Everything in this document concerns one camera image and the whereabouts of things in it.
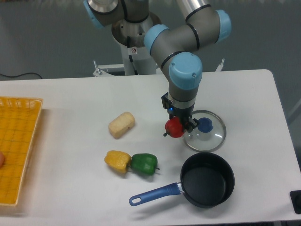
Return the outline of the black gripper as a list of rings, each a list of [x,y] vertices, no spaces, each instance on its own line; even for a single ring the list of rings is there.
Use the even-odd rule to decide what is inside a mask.
[[[178,101],[174,99],[169,93],[161,97],[163,108],[169,114],[169,120],[165,124],[165,133],[163,136],[174,136],[175,127],[173,117],[178,117],[180,123],[186,132],[191,133],[199,122],[196,118],[192,118],[192,112],[195,104],[195,98],[189,101]]]

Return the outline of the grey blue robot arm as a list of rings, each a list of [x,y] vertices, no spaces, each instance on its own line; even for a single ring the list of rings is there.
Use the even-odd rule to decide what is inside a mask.
[[[152,74],[160,69],[169,83],[162,105],[169,120],[166,135],[178,138],[198,125],[192,111],[203,66],[194,51],[218,43],[231,33],[231,20],[207,0],[177,2],[185,24],[169,29],[149,10],[146,0],[86,0],[86,11],[97,28],[111,26],[120,45],[126,75]]]

